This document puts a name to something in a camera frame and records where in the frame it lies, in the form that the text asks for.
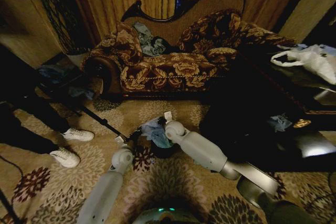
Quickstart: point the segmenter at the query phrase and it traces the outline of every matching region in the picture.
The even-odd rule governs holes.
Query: floral upholstery
[[[118,56],[127,66],[134,66],[142,60],[138,33],[125,23],[117,23],[117,39],[113,47],[118,50]]]
[[[113,78],[120,75],[120,86],[106,83],[116,93],[205,91],[226,76],[237,49],[294,44],[293,39],[242,21],[238,11],[229,9],[200,18],[185,29],[177,43],[182,52],[157,57],[144,57],[135,29],[118,23],[117,32],[102,40],[82,65],[92,57],[113,61],[107,67],[115,73]]]
[[[296,44],[294,39],[283,37],[279,34],[265,30],[256,24],[241,21],[239,31],[236,34],[239,45],[282,45],[292,47]]]
[[[120,71],[127,66],[134,66],[142,60],[142,51],[138,39],[138,33],[127,24],[118,22],[117,32],[105,37],[89,55],[87,55],[81,69],[85,70],[85,65],[90,58],[102,57],[112,60]]]
[[[183,52],[204,54],[219,47],[237,49],[244,45],[293,46],[295,43],[293,39],[242,21],[238,11],[225,10],[200,18],[185,29],[177,46]]]
[[[144,57],[134,67],[125,66],[121,85],[134,91],[204,91],[210,79],[223,77],[218,68],[198,54],[171,53]]]
[[[124,62],[119,57],[119,52],[114,48],[116,38],[117,36],[115,33],[106,36],[106,38],[93,48],[90,54],[83,59],[81,69],[85,71],[85,66],[90,58],[101,57],[112,60],[121,72],[124,68]]]
[[[213,48],[206,52],[208,61],[224,72],[230,70],[237,55],[238,51],[236,49],[228,47]]]
[[[222,41],[234,37],[240,25],[240,13],[222,10],[200,18],[185,29],[177,42],[182,52],[204,54],[208,50],[222,47]]]

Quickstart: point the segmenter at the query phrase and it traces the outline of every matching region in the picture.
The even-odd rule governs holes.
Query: shoe
[[[60,147],[57,151],[50,152],[50,155],[65,168],[74,168],[80,162],[80,158],[75,153],[72,153],[63,147]]]
[[[90,141],[94,138],[94,134],[89,131],[79,131],[74,128],[68,129],[65,133],[61,133],[66,140]]]

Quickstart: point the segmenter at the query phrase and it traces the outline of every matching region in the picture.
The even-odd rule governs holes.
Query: black cable
[[[22,169],[21,169],[17,164],[15,164],[15,163],[13,163],[13,162],[11,162],[11,161],[5,159],[5,158],[4,158],[3,156],[1,156],[1,155],[0,155],[0,158],[1,158],[3,161],[5,161],[5,162],[7,162],[7,163],[9,163],[9,164],[11,164],[11,165],[13,165],[14,167],[16,167],[16,168],[20,171],[21,180],[20,180],[20,184],[19,184],[19,187],[18,187],[18,189],[20,190],[21,187],[22,187],[22,184],[23,184],[23,180],[24,180],[24,175],[23,175],[23,171],[22,171]],[[14,211],[14,208],[13,208],[14,197],[12,197],[12,199],[11,199],[11,201],[10,201],[10,204],[9,204],[8,200],[6,199],[5,195],[3,194],[3,192],[2,192],[1,190],[0,190],[0,193],[1,193],[1,201],[2,201],[2,203],[5,205],[5,208],[7,209],[8,213],[10,214],[10,216],[12,217],[12,219],[14,220],[14,223],[15,223],[15,224],[23,223],[23,222],[19,219],[19,217],[15,214],[15,211]]]
[[[9,164],[11,164],[11,165],[13,165],[13,166],[15,166],[15,167],[19,170],[20,175],[21,175],[21,180],[20,180],[20,185],[19,185],[18,189],[21,189],[21,187],[22,187],[22,183],[23,183],[23,177],[24,177],[22,169],[21,169],[17,164],[15,164],[15,163],[13,163],[13,162],[11,162],[11,161],[5,159],[5,158],[4,158],[3,156],[1,156],[1,155],[0,155],[0,158],[1,158],[3,161],[5,161],[5,162],[7,162],[7,163],[9,163]],[[11,206],[13,206],[13,201],[14,201],[14,198],[12,198],[11,201],[10,201]]]
[[[328,198],[328,197],[331,197],[331,196],[334,196],[336,197],[336,192],[334,192],[332,190],[332,187],[331,187],[331,175],[333,174],[333,172],[331,172],[329,175],[328,175],[328,186],[331,190],[331,193],[330,194],[327,194],[327,195],[323,195],[323,196],[319,196],[319,197],[316,197],[307,207],[305,207],[305,210],[308,211],[309,208],[312,207],[312,205],[317,201],[317,200],[320,200],[320,199],[325,199],[325,198]],[[331,223],[332,219],[336,216],[336,211],[334,210],[334,213],[331,215],[330,219],[328,220],[327,224]]]

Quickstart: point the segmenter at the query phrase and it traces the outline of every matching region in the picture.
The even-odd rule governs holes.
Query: person's leg
[[[21,126],[21,122],[10,111],[7,104],[0,105],[3,132],[0,142],[39,154],[56,151],[59,147],[51,140],[41,137]]]
[[[90,141],[95,136],[89,131],[70,128],[68,121],[62,118],[45,99],[38,97],[34,92],[25,97],[11,99],[10,102],[33,114],[53,130],[60,132],[66,140]]]
[[[79,164],[80,158],[75,153],[22,127],[21,122],[12,114],[7,104],[0,105],[0,116],[3,119],[0,124],[0,130],[3,132],[0,143],[39,154],[50,154],[66,168],[73,168]]]
[[[70,129],[68,121],[62,118],[45,99],[38,97],[34,92],[24,97],[11,99],[10,103],[33,114],[55,131],[64,133]]]

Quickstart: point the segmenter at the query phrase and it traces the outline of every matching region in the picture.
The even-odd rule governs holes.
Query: plastic bag
[[[288,60],[281,62],[277,58],[287,55]],[[281,67],[303,66],[308,71],[322,77],[330,84],[336,85],[336,57],[327,53],[318,45],[303,50],[288,50],[280,52],[271,58],[271,62]]]

